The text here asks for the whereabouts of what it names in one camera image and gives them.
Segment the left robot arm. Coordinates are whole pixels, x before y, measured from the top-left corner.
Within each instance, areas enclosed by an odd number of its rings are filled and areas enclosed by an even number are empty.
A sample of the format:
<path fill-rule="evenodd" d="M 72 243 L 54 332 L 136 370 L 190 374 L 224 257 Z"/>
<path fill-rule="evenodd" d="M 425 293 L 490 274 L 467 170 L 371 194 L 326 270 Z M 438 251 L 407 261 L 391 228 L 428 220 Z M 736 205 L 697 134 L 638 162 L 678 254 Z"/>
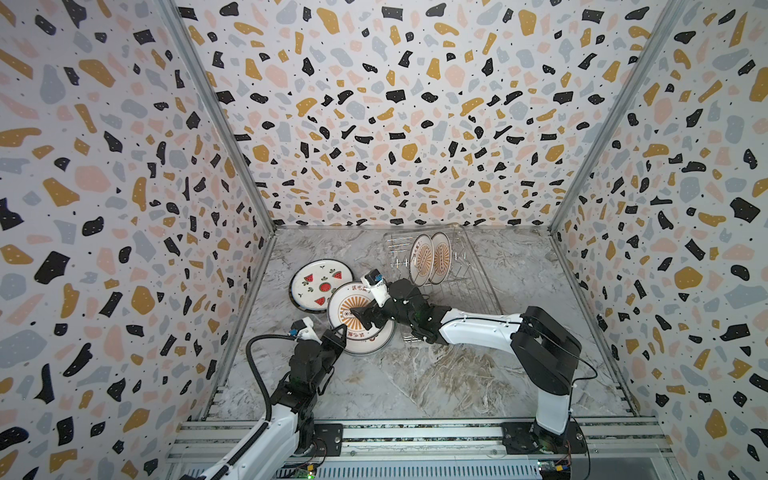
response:
<path fill-rule="evenodd" d="M 289 371 L 269 392 L 256 367 L 253 346 L 263 340 L 294 344 Z M 249 339 L 245 355 L 265 403 L 262 419 L 200 479 L 270 479 L 295 454 L 312 448 L 313 409 L 347 346 L 347 326 L 327 329 L 322 335 L 311 320 L 292 324 L 287 334 L 262 334 Z"/>

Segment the watermelon pattern plate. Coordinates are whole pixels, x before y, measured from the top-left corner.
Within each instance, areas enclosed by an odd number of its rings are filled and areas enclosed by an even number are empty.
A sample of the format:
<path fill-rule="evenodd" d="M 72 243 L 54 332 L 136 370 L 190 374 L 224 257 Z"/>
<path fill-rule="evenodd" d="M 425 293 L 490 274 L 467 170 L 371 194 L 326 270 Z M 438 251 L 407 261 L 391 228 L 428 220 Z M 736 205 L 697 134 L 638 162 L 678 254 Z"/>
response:
<path fill-rule="evenodd" d="M 289 282 L 289 298 L 299 309 L 322 313 L 334 292 L 353 281 L 352 270 L 343 262 L 320 259 L 302 266 Z"/>

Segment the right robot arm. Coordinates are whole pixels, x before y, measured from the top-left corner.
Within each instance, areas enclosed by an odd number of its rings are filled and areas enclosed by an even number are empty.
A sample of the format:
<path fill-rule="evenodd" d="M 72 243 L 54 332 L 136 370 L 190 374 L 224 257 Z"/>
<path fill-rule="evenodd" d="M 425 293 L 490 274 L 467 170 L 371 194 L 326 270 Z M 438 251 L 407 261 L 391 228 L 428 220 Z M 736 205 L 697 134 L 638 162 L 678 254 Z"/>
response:
<path fill-rule="evenodd" d="M 408 279 L 386 282 L 374 270 L 362 285 L 372 298 L 350 308 L 364 329 L 405 325 L 429 344 L 472 345 L 515 355 L 538 389 L 535 419 L 504 441 L 513 453 L 557 452 L 568 443 L 574 375 L 581 343 L 544 309 L 521 314 L 471 313 L 430 303 Z"/>

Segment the orange sunburst plate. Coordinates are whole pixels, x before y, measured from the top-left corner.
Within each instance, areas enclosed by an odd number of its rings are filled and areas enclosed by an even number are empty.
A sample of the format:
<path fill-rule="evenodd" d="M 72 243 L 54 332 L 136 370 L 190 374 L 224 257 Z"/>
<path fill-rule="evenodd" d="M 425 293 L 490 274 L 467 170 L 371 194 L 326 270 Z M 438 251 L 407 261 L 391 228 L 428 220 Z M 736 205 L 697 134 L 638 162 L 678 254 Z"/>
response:
<path fill-rule="evenodd" d="M 392 322 L 379 328 L 365 329 L 351 309 L 366 307 L 374 301 L 373 295 L 362 282 L 350 282 L 340 286 L 331 296 L 328 304 L 328 319 L 333 328 L 347 326 L 345 351 L 350 355 L 369 355 L 383 349 L 393 338 L 395 325 Z"/>

